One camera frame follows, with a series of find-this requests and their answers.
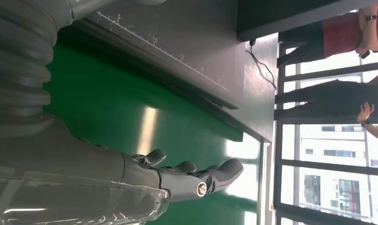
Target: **black watch strap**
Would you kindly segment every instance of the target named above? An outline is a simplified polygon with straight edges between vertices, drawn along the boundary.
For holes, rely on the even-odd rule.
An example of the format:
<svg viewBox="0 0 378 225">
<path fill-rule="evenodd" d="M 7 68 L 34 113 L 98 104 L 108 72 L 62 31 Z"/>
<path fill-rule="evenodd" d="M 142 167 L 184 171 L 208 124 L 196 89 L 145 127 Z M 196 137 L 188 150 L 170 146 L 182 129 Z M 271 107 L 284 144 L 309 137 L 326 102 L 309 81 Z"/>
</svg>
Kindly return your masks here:
<svg viewBox="0 0 378 225">
<path fill-rule="evenodd" d="M 368 122 L 367 120 L 365 121 L 365 122 L 363 122 L 362 124 L 361 124 L 361 126 L 362 127 L 365 127 L 365 126 L 368 126 L 368 125 L 370 125 L 371 123 L 370 122 Z"/>
<path fill-rule="evenodd" d="M 369 15 L 369 16 L 366 16 L 366 21 L 376 20 L 376 19 L 377 19 L 377 15 Z"/>
</svg>

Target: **transparent plastic cover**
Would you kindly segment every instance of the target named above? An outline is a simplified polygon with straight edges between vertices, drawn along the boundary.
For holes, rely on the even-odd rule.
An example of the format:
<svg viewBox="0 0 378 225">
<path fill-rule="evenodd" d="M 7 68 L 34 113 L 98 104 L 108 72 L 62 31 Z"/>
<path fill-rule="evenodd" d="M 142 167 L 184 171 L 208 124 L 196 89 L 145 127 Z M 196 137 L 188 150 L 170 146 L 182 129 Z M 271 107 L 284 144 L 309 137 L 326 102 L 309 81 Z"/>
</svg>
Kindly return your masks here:
<svg viewBox="0 0 378 225">
<path fill-rule="evenodd" d="M 155 220 L 168 192 L 0 167 L 0 225 L 125 225 Z"/>
</svg>

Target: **black cable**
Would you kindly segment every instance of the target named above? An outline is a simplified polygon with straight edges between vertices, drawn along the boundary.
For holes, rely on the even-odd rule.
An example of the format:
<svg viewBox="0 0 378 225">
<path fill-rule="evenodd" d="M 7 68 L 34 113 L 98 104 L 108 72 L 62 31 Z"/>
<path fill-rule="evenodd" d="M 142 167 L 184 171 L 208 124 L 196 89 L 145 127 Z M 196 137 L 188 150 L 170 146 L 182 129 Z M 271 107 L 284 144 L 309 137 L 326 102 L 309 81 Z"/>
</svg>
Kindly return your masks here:
<svg viewBox="0 0 378 225">
<path fill-rule="evenodd" d="M 253 60 L 255 61 L 256 65 L 257 65 L 257 67 L 258 67 L 258 69 L 259 69 L 259 71 L 260 71 L 261 77 L 264 78 L 267 82 L 269 82 L 269 83 L 273 86 L 273 88 L 275 88 L 275 90 L 276 90 L 277 88 L 276 88 L 276 85 L 275 85 L 275 77 L 273 76 L 273 74 L 272 74 L 272 72 L 270 71 L 270 69 L 268 68 L 268 66 L 265 65 L 264 63 L 260 62 L 260 61 L 255 57 L 255 55 L 252 53 L 252 47 L 253 47 L 253 45 L 251 45 L 251 47 L 250 47 L 249 54 L 252 56 Z M 272 81 L 270 81 L 268 78 L 266 78 L 266 77 L 262 74 L 262 72 L 261 72 L 261 67 L 258 65 L 258 63 L 261 64 L 261 65 L 263 65 L 264 67 L 266 67 L 266 69 L 268 70 L 268 72 L 269 72 L 269 73 L 271 74 L 271 76 L 272 76 Z"/>
</svg>

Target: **white building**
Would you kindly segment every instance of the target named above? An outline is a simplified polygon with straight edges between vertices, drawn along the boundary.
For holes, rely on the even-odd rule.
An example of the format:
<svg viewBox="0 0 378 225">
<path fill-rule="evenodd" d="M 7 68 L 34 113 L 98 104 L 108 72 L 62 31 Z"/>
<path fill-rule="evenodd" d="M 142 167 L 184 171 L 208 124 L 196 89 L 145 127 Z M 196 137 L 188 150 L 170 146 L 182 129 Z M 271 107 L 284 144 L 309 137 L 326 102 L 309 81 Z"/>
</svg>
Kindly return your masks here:
<svg viewBox="0 0 378 225">
<path fill-rule="evenodd" d="M 300 137 L 302 161 L 366 166 L 368 152 L 378 167 L 378 139 L 359 125 L 301 125 Z M 302 207 L 378 224 L 378 176 L 301 168 L 299 177 Z"/>
</svg>

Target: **red shirt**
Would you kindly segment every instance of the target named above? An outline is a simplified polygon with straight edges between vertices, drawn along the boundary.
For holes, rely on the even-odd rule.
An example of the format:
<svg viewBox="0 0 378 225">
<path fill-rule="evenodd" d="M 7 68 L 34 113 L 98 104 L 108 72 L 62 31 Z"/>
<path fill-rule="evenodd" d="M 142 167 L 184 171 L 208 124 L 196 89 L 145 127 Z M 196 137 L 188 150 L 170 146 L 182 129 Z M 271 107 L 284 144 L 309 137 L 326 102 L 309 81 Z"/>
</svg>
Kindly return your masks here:
<svg viewBox="0 0 378 225">
<path fill-rule="evenodd" d="M 323 20 L 323 35 L 325 58 L 355 50 L 362 40 L 358 13 L 346 13 Z"/>
</svg>

